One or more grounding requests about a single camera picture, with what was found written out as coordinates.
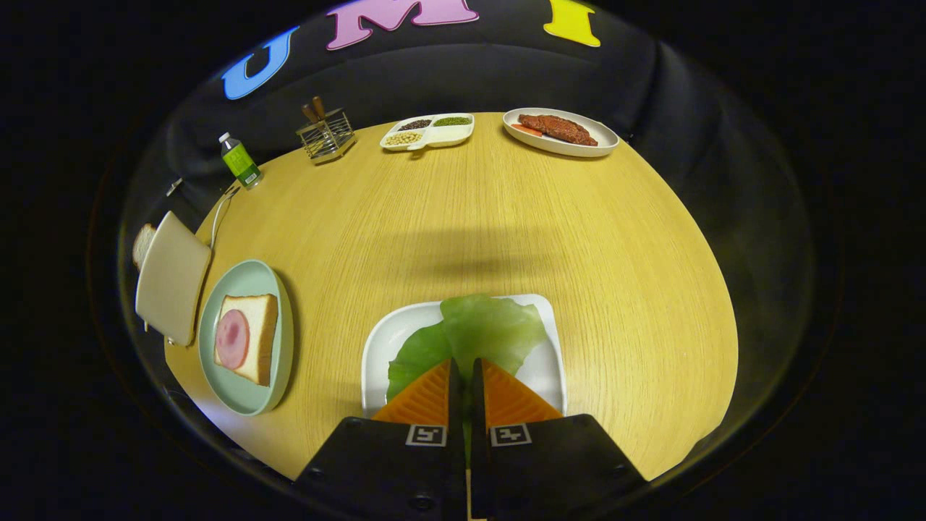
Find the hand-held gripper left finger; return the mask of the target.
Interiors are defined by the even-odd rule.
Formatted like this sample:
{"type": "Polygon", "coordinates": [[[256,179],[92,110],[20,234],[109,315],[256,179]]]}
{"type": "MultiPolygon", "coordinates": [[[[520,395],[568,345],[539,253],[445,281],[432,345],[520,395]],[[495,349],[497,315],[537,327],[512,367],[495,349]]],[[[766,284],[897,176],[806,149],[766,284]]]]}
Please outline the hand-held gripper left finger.
{"type": "Polygon", "coordinates": [[[452,359],[431,369],[435,423],[343,418],[294,489],[324,520],[465,520],[461,382],[452,359]]]}

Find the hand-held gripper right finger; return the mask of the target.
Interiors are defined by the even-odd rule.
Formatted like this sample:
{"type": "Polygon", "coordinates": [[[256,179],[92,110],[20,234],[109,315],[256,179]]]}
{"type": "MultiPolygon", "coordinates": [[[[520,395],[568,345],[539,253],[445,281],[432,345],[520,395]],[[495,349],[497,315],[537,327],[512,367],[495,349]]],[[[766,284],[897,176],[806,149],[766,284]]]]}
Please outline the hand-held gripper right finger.
{"type": "Polygon", "coordinates": [[[562,415],[498,364],[472,370],[472,514],[490,520],[598,520],[646,481],[588,413],[562,415]]]}

